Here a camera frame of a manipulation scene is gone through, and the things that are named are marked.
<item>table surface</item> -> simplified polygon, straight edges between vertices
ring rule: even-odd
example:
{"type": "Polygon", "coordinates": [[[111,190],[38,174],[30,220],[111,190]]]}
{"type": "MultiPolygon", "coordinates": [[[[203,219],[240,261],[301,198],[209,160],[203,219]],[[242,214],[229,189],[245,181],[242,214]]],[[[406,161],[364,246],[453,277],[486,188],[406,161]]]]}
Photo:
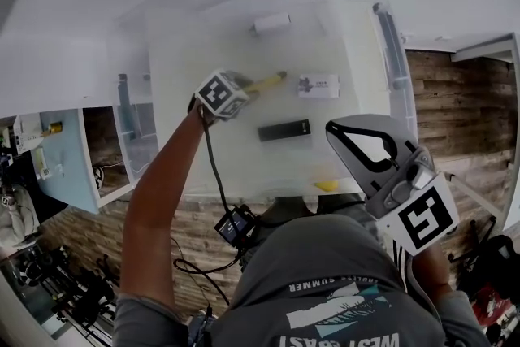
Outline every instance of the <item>table surface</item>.
{"type": "MultiPolygon", "coordinates": [[[[238,71],[252,80],[284,70],[288,77],[282,84],[264,93],[236,119],[219,122],[210,129],[226,194],[316,195],[323,192],[313,183],[325,180],[340,180],[338,193],[358,192],[360,188],[327,142],[325,124],[346,115],[390,114],[383,52],[371,6],[366,2],[341,2],[328,3],[318,11],[303,7],[292,11],[287,32],[268,37],[237,33],[225,41],[201,36],[202,29],[193,37],[185,34],[180,41],[169,29],[175,27],[178,16],[167,9],[150,11],[149,60],[159,147],[185,117],[192,93],[214,69],[238,71]],[[312,36],[299,36],[299,28],[312,36]],[[319,72],[339,74],[339,98],[298,97],[299,75],[319,72]],[[299,119],[310,121],[311,135],[263,143],[258,139],[260,126],[299,119]]],[[[372,158],[381,157],[377,141],[364,141],[362,147],[372,158]]],[[[184,193],[218,195],[204,140],[184,193]]]]}

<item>gray t-shirt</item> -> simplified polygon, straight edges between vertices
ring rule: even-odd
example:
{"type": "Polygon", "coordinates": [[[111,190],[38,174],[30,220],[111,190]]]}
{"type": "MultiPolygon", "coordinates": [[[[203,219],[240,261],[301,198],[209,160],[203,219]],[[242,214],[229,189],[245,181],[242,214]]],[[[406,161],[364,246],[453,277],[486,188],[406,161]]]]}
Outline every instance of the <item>gray t-shirt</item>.
{"type": "MultiPolygon", "coordinates": [[[[359,223],[343,215],[296,219],[253,256],[232,303],[210,330],[214,347],[489,346],[464,293],[436,305],[408,294],[398,270],[359,223]]],[[[115,346],[186,346],[187,329],[157,302],[122,296],[115,346]]]]}

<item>blue panel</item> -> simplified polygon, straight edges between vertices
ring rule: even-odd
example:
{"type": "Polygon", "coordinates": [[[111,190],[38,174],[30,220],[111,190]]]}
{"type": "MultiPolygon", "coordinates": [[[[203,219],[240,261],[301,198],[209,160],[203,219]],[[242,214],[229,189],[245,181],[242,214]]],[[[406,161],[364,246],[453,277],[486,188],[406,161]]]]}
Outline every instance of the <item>blue panel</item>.
{"type": "Polygon", "coordinates": [[[98,203],[90,182],[89,171],[81,144],[78,110],[45,111],[40,113],[44,130],[53,122],[62,122],[63,131],[46,137],[41,143],[47,167],[52,176],[39,180],[41,191],[50,197],[82,210],[98,213],[98,203]],[[63,173],[57,165],[63,166],[63,173]]]}

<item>black device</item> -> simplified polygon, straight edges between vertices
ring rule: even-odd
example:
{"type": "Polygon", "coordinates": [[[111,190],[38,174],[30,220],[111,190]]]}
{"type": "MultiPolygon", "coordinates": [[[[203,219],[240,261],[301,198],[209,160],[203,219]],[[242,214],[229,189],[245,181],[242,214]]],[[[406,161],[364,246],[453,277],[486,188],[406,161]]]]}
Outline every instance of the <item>black device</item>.
{"type": "Polygon", "coordinates": [[[231,212],[231,217],[235,223],[233,226],[229,215],[225,215],[214,226],[214,229],[223,239],[233,247],[244,245],[247,234],[255,225],[255,218],[251,215],[249,208],[245,205],[235,207],[231,212]]]}
{"type": "Polygon", "coordinates": [[[288,137],[310,135],[309,120],[298,120],[296,122],[273,124],[258,128],[258,136],[261,142],[286,139],[288,137]]]}

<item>wooden panel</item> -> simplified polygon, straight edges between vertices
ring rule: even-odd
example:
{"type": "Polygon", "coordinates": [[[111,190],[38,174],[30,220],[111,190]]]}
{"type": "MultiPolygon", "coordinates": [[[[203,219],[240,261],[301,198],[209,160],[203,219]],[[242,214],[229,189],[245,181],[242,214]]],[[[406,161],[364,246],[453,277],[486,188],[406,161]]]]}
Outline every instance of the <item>wooden panel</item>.
{"type": "MultiPolygon", "coordinates": [[[[516,138],[516,84],[507,64],[491,59],[451,63],[449,54],[407,53],[418,108],[419,141],[434,155],[441,171],[461,176],[497,205],[504,204],[510,186],[507,162],[514,157],[516,138]]],[[[484,231],[489,214],[473,200],[452,188],[461,215],[457,231],[444,239],[445,251],[459,255],[470,246],[467,239],[470,221],[476,219],[484,231]]],[[[108,254],[119,265],[123,221],[129,196],[90,215],[69,208],[44,224],[45,238],[51,245],[65,243],[76,261],[95,267],[95,259],[108,254]]],[[[268,202],[250,203],[254,212],[262,213],[268,202]]],[[[231,262],[235,251],[213,229],[223,208],[213,202],[183,202],[172,224],[171,235],[181,246],[184,256],[201,268],[231,262]]],[[[515,245],[520,244],[520,224],[508,230],[515,245]]],[[[180,256],[175,246],[172,257],[180,256]]],[[[453,267],[453,281],[457,275],[453,267]]],[[[231,297],[240,268],[213,274],[214,280],[231,297]]],[[[204,295],[217,314],[225,310],[223,301],[206,280],[193,277],[207,291],[204,295]]],[[[174,289],[182,314],[204,308],[206,300],[192,277],[174,272],[174,289]]]]}

